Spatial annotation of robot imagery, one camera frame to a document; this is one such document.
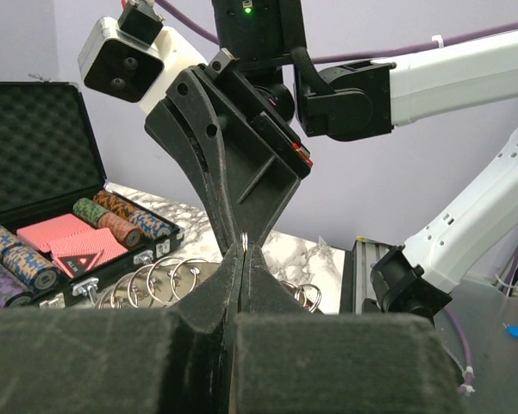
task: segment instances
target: black case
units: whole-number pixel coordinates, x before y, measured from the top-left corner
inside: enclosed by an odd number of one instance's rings
[[[92,199],[105,183],[96,139],[76,85],[0,82],[0,224],[15,233],[70,213],[77,200]],[[143,257],[157,260],[179,247],[184,231],[152,214],[174,231],[154,241],[144,238],[138,247],[83,276],[65,276],[67,282],[43,292],[31,304],[72,306],[84,298],[80,291],[73,292],[74,287],[82,284],[84,289],[84,283],[98,279],[101,291],[142,266]]]

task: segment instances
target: case lid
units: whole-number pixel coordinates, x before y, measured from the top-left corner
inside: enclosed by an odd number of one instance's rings
[[[78,87],[0,82],[0,213],[102,187],[105,171]]]

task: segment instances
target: robotic arm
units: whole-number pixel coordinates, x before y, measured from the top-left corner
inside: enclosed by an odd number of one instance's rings
[[[213,5],[225,48],[208,66],[163,27],[150,4],[136,1],[118,21],[98,22],[78,63],[91,89],[140,102],[148,134],[190,178],[223,253],[243,229],[262,244],[312,167],[287,123],[295,107],[281,66],[296,68],[305,133],[338,141],[518,97],[518,30],[318,73],[306,53],[300,2]],[[432,318],[466,271],[517,223],[518,129],[444,211],[374,267],[382,310]]]

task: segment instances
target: wall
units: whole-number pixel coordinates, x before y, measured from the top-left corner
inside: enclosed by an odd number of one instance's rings
[[[53,0],[0,2],[0,80],[57,78]]]
[[[61,78],[79,81],[78,52],[99,17],[120,15],[119,3],[56,0]],[[215,31],[210,0],[172,3]],[[458,35],[518,20],[518,0],[492,2],[490,7],[483,0],[448,0],[444,5],[423,0],[303,0],[303,10],[314,56],[406,46],[432,35]],[[164,16],[207,59],[215,55],[214,45]],[[144,116],[135,105],[93,91],[84,94],[111,180],[199,205],[178,166],[143,132]],[[277,227],[311,240],[320,235],[343,248],[350,248],[356,235],[400,243],[471,182],[517,124],[518,99],[437,116],[354,143],[306,139],[315,168]],[[477,269],[492,272],[495,261],[508,251],[507,246],[498,247]]]

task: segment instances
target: marble surface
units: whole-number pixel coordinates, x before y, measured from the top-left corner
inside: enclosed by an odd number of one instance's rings
[[[222,261],[215,234],[205,211],[122,185],[108,183],[106,188],[184,229],[184,242],[172,256],[185,259],[203,257],[213,262]],[[296,284],[311,283],[318,286],[322,294],[320,310],[327,314],[339,312],[345,261],[343,250],[272,231],[263,246],[263,253],[274,277]]]

